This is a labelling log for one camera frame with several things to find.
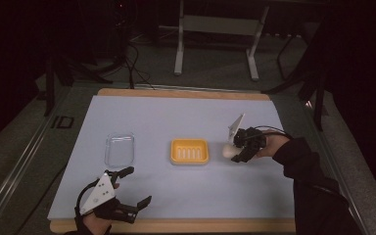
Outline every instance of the black cloth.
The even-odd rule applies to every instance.
[[[337,16],[327,88],[376,180],[376,1]]]
[[[284,175],[294,179],[295,221],[298,235],[361,234],[342,197],[310,185],[339,192],[336,180],[324,175],[319,155],[304,138],[283,145],[273,159],[284,166]]]
[[[38,95],[44,0],[0,1],[0,131]]]

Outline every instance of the transparent plastic box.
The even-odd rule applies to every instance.
[[[113,133],[106,140],[105,164],[109,168],[128,167],[134,161],[133,133]]]

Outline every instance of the robotic arm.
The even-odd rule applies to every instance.
[[[245,114],[241,114],[236,121],[228,127],[228,140],[233,142],[233,145],[224,145],[222,150],[223,157],[230,158],[231,161],[235,163],[246,163],[252,159],[261,148],[266,147],[267,135],[284,135],[292,139],[292,136],[285,133],[283,130],[271,126],[249,127],[248,129],[239,128],[244,115]],[[268,127],[279,132],[262,132],[259,130],[260,127]]]
[[[133,171],[134,168],[132,166],[120,171],[106,170],[100,179],[88,184],[81,191],[74,208],[75,224],[77,226],[77,231],[80,234],[85,234],[82,231],[88,231],[87,227],[83,224],[83,218],[90,212],[94,212],[94,214],[100,218],[134,223],[137,214],[141,210],[148,207],[148,205],[151,203],[152,196],[140,201],[136,207],[122,204],[118,199],[116,199],[114,188],[116,180],[118,177],[126,177],[126,175],[133,173]],[[93,187],[94,189],[90,196],[83,206],[80,207],[82,196],[88,189]]]

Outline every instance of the black cable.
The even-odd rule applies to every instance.
[[[133,69],[134,69],[134,63],[132,66],[129,65],[129,63],[127,62],[127,59],[125,60],[126,61],[126,64],[127,64],[127,69],[129,70],[129,86],[130,86],[130,89],[134,89],[135,88],[135,85],[133,83]]]
[[[137,74],[140,76],[140,78],[142,79],[142,81],[139,81],[139,82],[136,82],[136,84],[142,84],[142,83],[146,83],[148,84],[153,90],[156,90],[155,87],[151,84],[151,82],[149,82],[149,79],[151,79],[151,76],[145,72],[145,71],[141,71],[141,70],[138,70],[137,68],[135,68],[135,71],[137,72]],[[142,76],[142,74],[140,74],[140,72],[143,72],[145,74],[148,75],[148,78],[145,78]]]
[[[48,185],[47,189],[45,189],[44,194],[41,196],[39,199],[38,203],[35,205],[35,207],[29,212],[28,216],[26,219],[23,221],[21,226],[18,228],[18,230],[14,233],[14,235],[20,234],[20,232],[23,230],[25,225],[28,223],[29,219],[32,217],[32,215],[35,213],[35,211],[38,209],[39,205],[42,203],[44,200],[45,196],[47,196],[48,191],[51,189],[53,186],[54,182],[57,180],[57,178],[60,176],[60,174],[66,169],[67,164],[65,164],[60,171],[57,172],[56,176],[51,180],[51,183]]]
[[[255,138],[255,137],[267,136],[267,135],[281,135],[281,136],[285,136],[288,139],[293,139],[292,135],[286,133],[282,129],[279,129],[279,128],[276,128],[276,127],[273,127],[273,126],[259,125],[259,126],[254,127],[254,129],[259,129],[259,128],[263,128],[263,127],[264,128],[270,128],[270,129],[273,129],[273,130],[277,130],[279,132],[266,132],[266,133],[262,133],[262,134],[258,134],[258,135],[251,135],[251,136],[247,136],[245,139],[252,139],[252,138]]]
[[[130,46],[131,48],[133,48],[133,50],[135,50],[135,52],[136,52],[136,58],[135,58],[134,62],[132,63],[132,64],[133,64],[133,69],[138,73],[138,75],[140,76],[140,78],[142,78],[143,82],[146,82],[147,84],[149,84],[149,85],[155,90],[155,87],[154,87],[150,82],[148,82],[148,80],[151,78],[151,76],[150,76],[147,72],[140,71],[140,70],[138,70],[138,69],[136,68],[136,61],[137,61],[137,59],[139,58],[139,50],[138,50],[134,45],[132,45],[132,44],[130,44],[130,43],[129,43],[129,46]],[[146,73],[149,77],[148,77],[147,79],[145,79],[145,78],[140,74],[140,72],[144,72],[144,73]]]

